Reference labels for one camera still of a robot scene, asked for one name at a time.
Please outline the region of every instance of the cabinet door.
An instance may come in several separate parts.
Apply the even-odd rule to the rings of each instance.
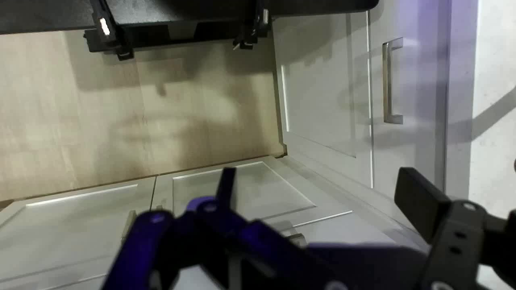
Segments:
[[[339,203],[283,159],[263,158],[228,164],[237,167],[234,209],[245,219],[304,225],[321,219],[347,216],[350,206]],[[160,175],[154,207],[165,207],[181,216],[199,196],[215,195],[223,166],[192,172]]]
[[[402,166],[444,185],[450,3],[389,0],[370,11],[374,188],[387,196]],[[389,104],[403,122],[386,120]]]
[[[289,156],[373,182],[366,13],[283,17],[274,46]]]
[[[0,211],[0,288],[52,288],[104,275],[129,212],[150,209],[154,183],[142,178],[33,198]]]
[[[295,227],[307,243],[328,243],[328,245],[395,245],[383,228],[363,220],[358,214],[342,216],[304,227]]]

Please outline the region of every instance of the beige wall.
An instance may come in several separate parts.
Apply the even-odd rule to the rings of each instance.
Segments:
[[[0,199],[281,154],[273,45],[87,51],[83,32],[0,37]]]

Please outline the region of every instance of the metal handle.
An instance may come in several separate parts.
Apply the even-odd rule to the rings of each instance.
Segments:
[[[402,114],[392,112],[392,50],[403,48],[403,38],[395,38],[383,45],[384,58],[384,122],[403,124]]]

